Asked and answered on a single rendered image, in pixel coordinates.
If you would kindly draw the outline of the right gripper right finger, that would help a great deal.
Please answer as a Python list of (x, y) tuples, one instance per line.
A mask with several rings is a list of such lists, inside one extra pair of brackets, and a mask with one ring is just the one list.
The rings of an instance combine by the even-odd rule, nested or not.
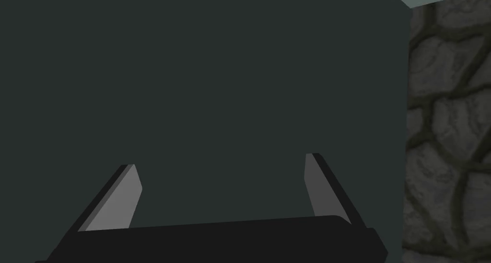
[(367, 228), (360, 213), (321, 154), (306, 154), (304, 184), (316, 217), (338, 216), (357, 228)]

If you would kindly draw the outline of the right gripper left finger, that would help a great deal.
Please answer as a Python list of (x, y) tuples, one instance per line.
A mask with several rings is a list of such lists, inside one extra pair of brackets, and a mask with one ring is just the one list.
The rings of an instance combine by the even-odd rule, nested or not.
[(95, 207), (76, 229), (94, 231), (129, 228), (142, 192), (136, 165), (129, 164), (116, 173), (116, 179), (109, 182), (109, 188), (102, 191)]

